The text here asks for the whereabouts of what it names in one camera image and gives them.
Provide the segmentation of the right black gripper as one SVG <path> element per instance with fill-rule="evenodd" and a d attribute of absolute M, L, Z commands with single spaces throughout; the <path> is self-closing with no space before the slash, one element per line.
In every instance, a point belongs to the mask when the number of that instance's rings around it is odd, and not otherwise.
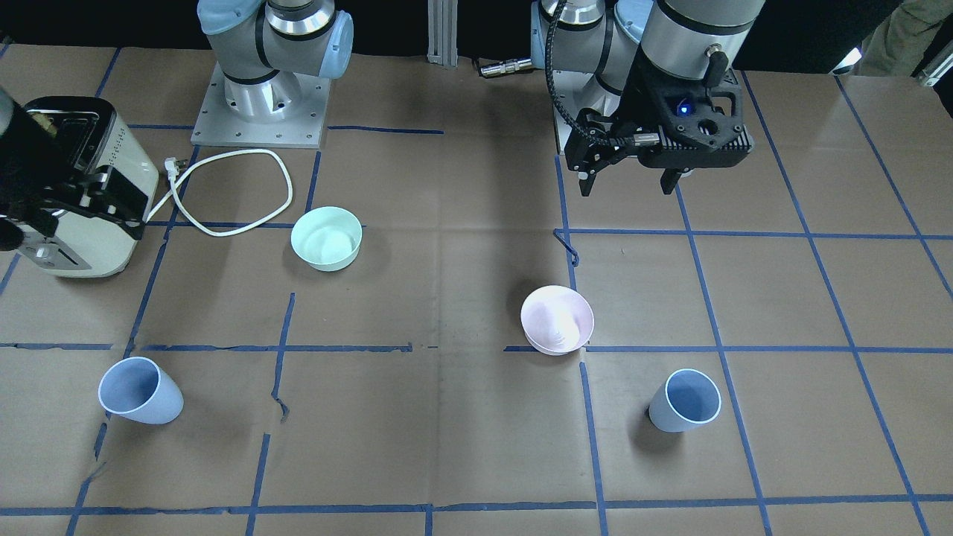
<path fill-rule="evenodd" d="M 88 123 L 47 113 L 2 113 L 2 249 L 19 248 L 27 223 L 44 235 L 58 225 L 46 209 L 115 224 L 133 240 L 145 232 L 147 194 L 111 165 L 76 170 Z"/>

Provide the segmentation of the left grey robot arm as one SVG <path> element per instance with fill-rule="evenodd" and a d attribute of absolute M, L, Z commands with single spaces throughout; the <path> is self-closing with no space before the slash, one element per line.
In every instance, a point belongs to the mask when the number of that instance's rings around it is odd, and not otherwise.
<path fill-rule="evenodd" d="M 670 194 L 697 169 L 753 149 L 733 62 L 762 1 L 535 1 L 531 61 L 544 72 L 557 144 L 589 196 L 626 159 Z"/>

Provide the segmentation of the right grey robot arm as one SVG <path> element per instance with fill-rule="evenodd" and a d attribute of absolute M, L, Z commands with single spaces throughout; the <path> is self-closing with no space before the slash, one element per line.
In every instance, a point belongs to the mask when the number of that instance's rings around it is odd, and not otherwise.
<path fill-rule="evenodd" d="M 333 1 L 201 1 L 201 30 L 217 55 L 193 143 L 225 157 L 316 148 L 329 83 L 353 51 L 354 22 Z M 66 250 L 76 231 L 101 251 L 108 234 L 136 243 L 163 206 L 156 170 L 115 162 L 133 139 L 96 96 L 2 95 L 2 249 Z"/>

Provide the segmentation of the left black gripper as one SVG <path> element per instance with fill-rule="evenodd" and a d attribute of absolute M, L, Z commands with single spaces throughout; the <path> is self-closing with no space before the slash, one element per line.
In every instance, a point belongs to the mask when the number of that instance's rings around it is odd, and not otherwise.
<path fill-rule="evenodd" d="M 570 118 L 569 125 L 563 156 L 568 169 L 578 172 L 583 197 L 592 193 L 600 170 L 656 144 L 656 130 L 630 119 L 600 115 L 590 108 L 581 109 L 575 119 Z M 664 196 L 673 194 L 681 177 L 687 174 L 687 167 L 664 170 L 661 176 Z"/>

